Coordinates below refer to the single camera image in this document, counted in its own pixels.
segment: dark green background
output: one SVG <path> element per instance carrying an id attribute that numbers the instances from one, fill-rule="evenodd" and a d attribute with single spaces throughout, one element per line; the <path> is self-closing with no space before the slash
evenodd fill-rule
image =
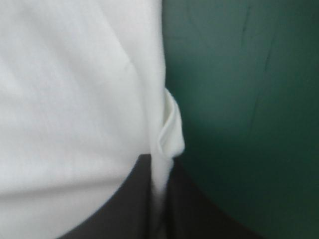
<path id="1" fill-rule="evenodd" d="M 164 0 L 183 165 L 270 239 L 319 238 L 319 1 Z"/>

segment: white fabric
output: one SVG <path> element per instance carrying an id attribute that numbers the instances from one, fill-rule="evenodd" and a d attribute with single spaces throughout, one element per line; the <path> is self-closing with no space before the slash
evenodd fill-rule
<path id="1" fill-rule="evenodd" d="M 0 239 L 53 239 L 183 150 L 159 0 L 0 0 Z"/>

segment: white t-shirt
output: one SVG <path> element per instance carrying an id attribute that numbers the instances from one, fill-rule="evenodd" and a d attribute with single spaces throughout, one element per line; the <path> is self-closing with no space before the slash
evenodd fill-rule
<path id="1" fill-rule="evenodd" d="M 0 0 L 0 239 L 53 239 L 184 144 L 160 0 Z"/>

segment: green wall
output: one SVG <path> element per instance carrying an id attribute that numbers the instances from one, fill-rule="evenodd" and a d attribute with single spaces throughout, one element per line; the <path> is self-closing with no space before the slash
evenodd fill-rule
<path id="1" fill-rule="evenodd" d="M 164 0 L 183 165 L 270 239 L 319 238 L 319 0 Z"/>

